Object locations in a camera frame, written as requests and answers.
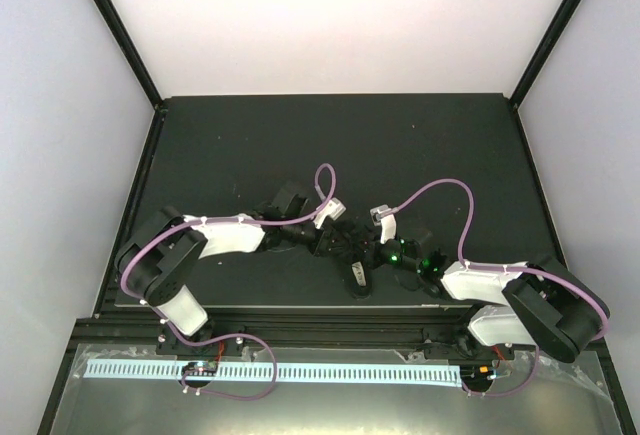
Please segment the black sneaker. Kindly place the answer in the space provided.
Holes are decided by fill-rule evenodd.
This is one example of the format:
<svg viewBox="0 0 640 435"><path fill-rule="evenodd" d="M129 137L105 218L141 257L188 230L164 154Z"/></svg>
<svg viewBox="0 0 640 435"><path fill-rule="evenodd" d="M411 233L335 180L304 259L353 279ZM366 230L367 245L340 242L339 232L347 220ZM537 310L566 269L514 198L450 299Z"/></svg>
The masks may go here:
<svg viewBox="0 0 640 435"><path fill-rule="evenodd" d="M350 220L336 222L334 229L332 254L343 284L353 298L365 299L372 291L366 269L370 233L365 226Z"/></svg>

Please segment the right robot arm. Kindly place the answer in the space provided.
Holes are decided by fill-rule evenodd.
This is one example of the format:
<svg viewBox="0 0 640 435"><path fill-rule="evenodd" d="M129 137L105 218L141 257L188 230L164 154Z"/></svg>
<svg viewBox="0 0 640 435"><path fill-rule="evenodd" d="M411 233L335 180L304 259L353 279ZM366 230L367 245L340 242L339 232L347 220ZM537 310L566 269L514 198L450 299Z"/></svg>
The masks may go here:
<svg viewBox="0 0 640 435"><path fill-rule="evenodd" d="M570 363L608 327L606 304L551 256L503 265L453 261L429 232L416 240L375 232L359 248L368 267L405 270L434 299L479 306L454 334L467 358L494 345L535 345Z"/></svg>

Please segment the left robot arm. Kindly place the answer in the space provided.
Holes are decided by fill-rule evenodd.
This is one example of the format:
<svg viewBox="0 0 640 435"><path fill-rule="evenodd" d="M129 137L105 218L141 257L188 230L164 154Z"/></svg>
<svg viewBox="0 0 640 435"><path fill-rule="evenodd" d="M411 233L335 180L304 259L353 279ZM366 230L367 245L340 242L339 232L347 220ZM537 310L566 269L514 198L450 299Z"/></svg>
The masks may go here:
<svg viewBox="0 0 640 435"><path fill-rule="evenodd" d="M116 255L120 289L151 307L179 333L179 341L191 353L205 353L213 346L215 331L187 287L195 264L206 257L259 252L266 248L269 235L278 236L285 229L315 240L322 228L346 211L334 196L335 188L332 185L320 205L305 216L286 212L282 205L230 217L196 217L165 207L144 222Z"/></svg>

